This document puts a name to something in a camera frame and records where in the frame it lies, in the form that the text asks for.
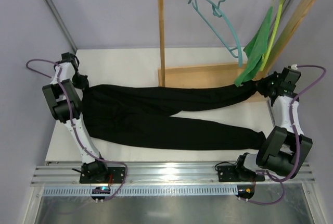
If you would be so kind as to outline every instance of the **metal pole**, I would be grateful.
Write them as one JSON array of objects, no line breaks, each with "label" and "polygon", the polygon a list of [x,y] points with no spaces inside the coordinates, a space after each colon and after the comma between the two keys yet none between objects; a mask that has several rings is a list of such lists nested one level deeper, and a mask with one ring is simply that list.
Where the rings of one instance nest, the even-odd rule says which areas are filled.
[{"label": "metal pole", "polygon": [[63,22],[56,6],[54,5],[52,0],[44,0],[50,9],[52,15],[54,16],[55,20],[57,21],[62,33],[64,34],[66,40],[68,41],[69,45],[71,46],[74,54],[77,52],[78,48],[76,47],[76,44],[74,43],[73,38],[71,37],[65,23]]},{"label": "metal pole", "polygon": [[[280,18],[280,22],[282,22],[283,17],[286,15],[288,9],[290,8],[290,5],[292,4],[293,0],[284,0],[283,2],[283,7],[282,7],[282,12],[281,12],[281,18]],[[271,28],[270,28],[270,34],[269,34],[269,39],[272,36],[273,33],[273,28],[274,28],[274,23],[275,23],[275,19],[276,16],[274,17],[274,19],[272,20],[272,24],[271,24]]]}]

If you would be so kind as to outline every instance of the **clothes hanger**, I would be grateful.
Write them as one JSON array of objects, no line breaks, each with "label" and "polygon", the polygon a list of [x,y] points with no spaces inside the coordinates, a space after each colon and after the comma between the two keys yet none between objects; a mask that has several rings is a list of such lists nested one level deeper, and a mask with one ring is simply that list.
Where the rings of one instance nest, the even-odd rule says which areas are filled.
[{"label": "clothes hanger", "polygon": [[[226,0],[219,0],[219,3],[216,5],[213,1],[211,0],[206,0],[208,3],[210,3],[212,5],[212,10],[213,10],[213,15],[216,17],[223,17],[223,19],[225,20],[225,22],[227,23],[227,25],[229,26],[234,40],[236,42],[236,47],[234,48],[230,48],[223,40],[223,38],[221,37],[221,35],[215,30],[215,28],[213,27],[213,25],[204,17],[204,15],[199,11],[198,8],[198,3],[197,0],[194,0],[194,2],[192,2],[192,0],[188,1],[188,4],[190,4],[192,2],[192,6],[194,8],[194,10],[200,15],[200,17],[206,22],[206,24],[212,29],[212,31],[215,33],[215,35],[220,39],[220,41],[223,43],[223,45],[227,48],[227,50],[230,52],[230,54],[235,57],[238,58],[238,66],[241,67],[243,65],[243,57],[242,57],[242,52],[241,52],[241,47],[240,47],[240,43],[237,37],[237,34],[232,26],[232,24],[230,23],[230,21],[228,20],[227,16],[220,10],[220,4]],[[238,52],[238,56],[236,56],[233,51],[237,50]]]}]

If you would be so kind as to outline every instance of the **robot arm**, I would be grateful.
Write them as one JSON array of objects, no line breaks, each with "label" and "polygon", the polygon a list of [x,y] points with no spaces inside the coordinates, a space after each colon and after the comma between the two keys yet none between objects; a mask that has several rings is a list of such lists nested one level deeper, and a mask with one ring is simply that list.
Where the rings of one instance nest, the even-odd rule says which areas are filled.
[{"label": "robot arm", "polygon": [[[258,154],[240,156],[236,164],[236,172],[242,180],[248,180],[256,176],[258,170],[269,170],[278,176],[287,176],[291,173],[296,160],[296,137],[290,122],[289,105],[296,96],[293,92],[301,73],[291,68],[284,68],[281,74],[273,75],[259,81],[259,92],[269,96],[272,101],[272,111],[275,119],[275,127],[259,149]],[[291,178],[294,178],[307,157],[312,140],[304,136],[298,120],[299,103],[293,103],[294,125],[300,141],[300,159],[297,168]],[[288,147],[290,152],[283,152],[282,147]]]},{"label": "robot arm", "polygon": [[[49,85],[43,87],[43,93],[46,98],[48,107],[52,113],[52,116],[63,123],[69,130],[76,144],[80,150],[82,158],[81,175],[85,177],[85,181],[91,178],[91,182],[103,182],[108,180],[107,165],[102,161],[94,159],[87,152],[95,157],[102,159],[100,152],[95,147],[88,134],[88,131],[84,125],[82,117],[82,103],[75,90],[75,88],[84,90],[87,88],[88,79],[87,76],[83,76],[78,72],[79,61],[76,56],[65,53],[62,54],[62,60],[57,62],[61,66],[61,72],[59,66],[55,66],[55,77]],[[66,101],[66,96],[63,94],[59,82],[63,85],[68,97],[71,109],[73,113],[73,122],[70,120],[70,111]]]}]

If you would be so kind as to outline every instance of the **black cable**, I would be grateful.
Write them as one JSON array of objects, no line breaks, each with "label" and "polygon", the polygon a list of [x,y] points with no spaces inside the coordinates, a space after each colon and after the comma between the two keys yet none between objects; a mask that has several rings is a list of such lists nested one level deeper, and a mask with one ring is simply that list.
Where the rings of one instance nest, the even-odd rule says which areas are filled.
[{"label": "black cable", "polygon": [[76,169],[76,168],[72,168],[72,170],[74,170],[75,172],[79,172],[80,174],[83,174],[83,172],[82,171],[79,171],[78,169]]},{"label": "black cable", "polygon": [[217,168],[216,168],[216,167],[217,167],[218,165],[220,165],[220,164],[223,164],[223,163],[229,163],[230,165],[235,165],[237,162],[235,162],[235,163],[230,163],[230,162],[228,162],[228,161],[222,161],[222,162],[220,162],[220,163],[218,163],[218,164],[215,165],[215,170],[217,171]]},{"label": "black cable", "polygon": [[73,55],[74,56],[74,59],[76,60],[76,64],[78,65],[78,67],[80,66],[80,61],[79,61],[79,59],[78,59],[78,57],[77,56],[75,56],[75,55]]}]

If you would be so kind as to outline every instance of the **wooden frame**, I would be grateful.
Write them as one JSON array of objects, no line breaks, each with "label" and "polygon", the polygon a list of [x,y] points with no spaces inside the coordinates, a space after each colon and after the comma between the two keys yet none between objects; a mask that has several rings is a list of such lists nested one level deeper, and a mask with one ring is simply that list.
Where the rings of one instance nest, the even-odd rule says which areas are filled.
[{"label": "wooden frame", "polygon": [[[241,68],[238,68],[236,63],[165,68],[163,1],[158,0],[161,58],[161,68],[158,70],[159,85],[174,88],[214,88],[232,84],[244,70],[245,65]],[[256,78],[260,79],[267,75],[315,1],[301,0],[273,46],[264,70],[259,72]]]}]

